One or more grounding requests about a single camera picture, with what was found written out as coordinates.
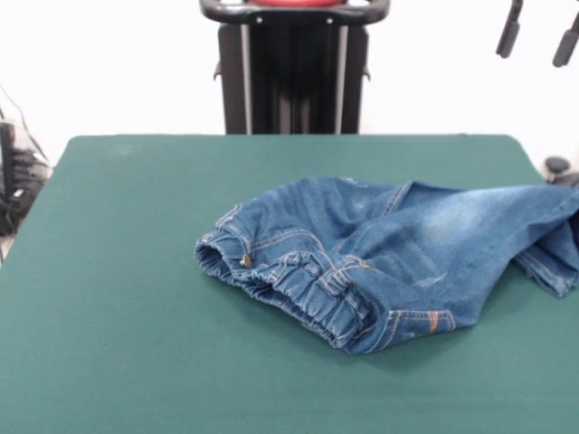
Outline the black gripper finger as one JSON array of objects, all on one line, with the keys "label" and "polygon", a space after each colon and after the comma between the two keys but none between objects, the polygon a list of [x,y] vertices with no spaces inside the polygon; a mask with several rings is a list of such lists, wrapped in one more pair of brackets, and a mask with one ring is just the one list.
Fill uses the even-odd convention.
[{"label": "black gripper finger", "polygon": [[575,19],[569,29],[567,29],[556,49],[552,64],[555,67],[566,66],[574,53],[574,48],[578,42],[578,19]]},{"label": "black gripper finger", "polygon": [[520,29],[519,16],[523,8],[523,0],[512,0],[508,16],[500,35],[495,53],[500,58],[508,58],[513,50]]}]

